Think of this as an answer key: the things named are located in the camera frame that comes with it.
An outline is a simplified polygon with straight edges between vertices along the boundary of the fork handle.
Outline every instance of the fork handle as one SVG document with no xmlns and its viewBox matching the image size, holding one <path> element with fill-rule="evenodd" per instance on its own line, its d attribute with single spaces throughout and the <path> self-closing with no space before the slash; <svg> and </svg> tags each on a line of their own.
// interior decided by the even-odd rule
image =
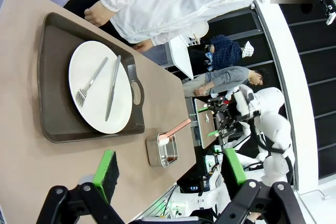
<svg viewBox="0 0 336 224">
<path fill-rule="evenodd" d="M 103 60 L 103 62 L 100 64 L 99 68 L 95 71 L 94 75 L 92 76 L 92 78 L 90 79 L 89 83 L 86 86 L 87 89 L 89 89 L 91 87 L 91 85 L 93 84 L 94 80 L 97 78 L 97 76 L 99 75 L 99 73 L 102 70 L 102 68 L 105 66 L 105 64 L 108 61 L 108 59 L 109 59 L 109 57 L 105 57 L 105 59 Z"/>
</svg>

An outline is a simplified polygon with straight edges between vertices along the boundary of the white cap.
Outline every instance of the white cap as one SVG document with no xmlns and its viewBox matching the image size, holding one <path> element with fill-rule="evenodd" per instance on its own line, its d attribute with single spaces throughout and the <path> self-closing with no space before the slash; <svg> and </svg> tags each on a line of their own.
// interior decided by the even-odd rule
<svg viewBox="0 0 336 224">
<path fill-rule="evenodd" d="M 251 46 L 250 41 L 246 42 L 245 47 L 243 49 L 243 58 L 250 57 L 253 55 L 254 48 Z"/>
</svg>

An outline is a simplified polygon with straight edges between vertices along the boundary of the white jacket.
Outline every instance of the white jacket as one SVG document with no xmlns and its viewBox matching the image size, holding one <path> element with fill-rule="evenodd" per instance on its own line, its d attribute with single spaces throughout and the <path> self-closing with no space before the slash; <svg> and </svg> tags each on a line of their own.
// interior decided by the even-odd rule
<svg viewBox="0 0 336 224">
<path fill-rule="evenodd" d="M 110 19 L 130 43 L 151 39 L 159 45 L 180 35 L 190 25 L 249 6 L 253 0 L 101 0 L 116 12 Z"/>
</svg>

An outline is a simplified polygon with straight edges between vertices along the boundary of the table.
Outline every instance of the table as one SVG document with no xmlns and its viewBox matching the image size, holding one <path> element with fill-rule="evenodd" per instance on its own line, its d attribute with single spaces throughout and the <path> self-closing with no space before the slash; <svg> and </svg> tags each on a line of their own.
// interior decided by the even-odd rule
<svg viewBox="0 0 336 224">
<path fill-rule="evenodd" d="M 202 148 L 207 148 L 216 140 L 214 135 L 208 136 L 208 133 L 214 132 L 216 130 L 213 115 L 210 110 L 198 113 L 198 111 L 206 104 L 205 102 L 202 102 L 199 99 L 195 99 L 194 104 L 199 125 L 199 132 L 201 134 Z"/>
<path fill-rule="evenodd" d="M 168 43 L 164 44 L 167 55 L 168 65 L 173 62 L 190 79 L 194 79 L 193 70 L 191 68 L 188 47 L 185 45 L 180 36 L 171 39 Z"/>
<path fill-rule="evenodd" d="M 43 19 L 50 12 L 133 53 L 145 93 L 143 134 L 63 144 L 45 139 L 36 70 Z M 95 173 L 108 149 L 116 151 L 120 170 L 111 204 L 125 222 L 162 196 L 195 164 L 188 127 L 176 134 L 178 161 L 166 169 L 148 164 L 145 139 L 188 118 L 177 77 L 49 0 L 4 0 L 0 27 L 0 204 L 8 223 L 35 223 L 49 189 L 54 185 L 74 188 L 81 177 Z M 92 223 L 92 218 L 81 217 L 79 223 Z"/>
</svg>

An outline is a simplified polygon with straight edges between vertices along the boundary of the oval plate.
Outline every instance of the oval plate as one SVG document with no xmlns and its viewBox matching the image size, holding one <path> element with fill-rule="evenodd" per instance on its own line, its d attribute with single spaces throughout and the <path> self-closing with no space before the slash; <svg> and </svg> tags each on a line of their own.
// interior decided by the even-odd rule
<svg viewBox="0 0 336 224">
<path fill-rule="evenodd" d="M 76 94 L 84 88 L 105 57 L 108 61 L 88 91 L 83 107 L 76 102 Z M 69 65 L 70 92 L 79 113 L 97 131 L 114 134 L 128 123 L 132 111 L 132 91 L 128 76 L 119 64 L 114 98 L 108 120 L 105 114 L 117 56 L 106 45 L 97 41 L 86 41 L 72 55 Z"/>
</svg>

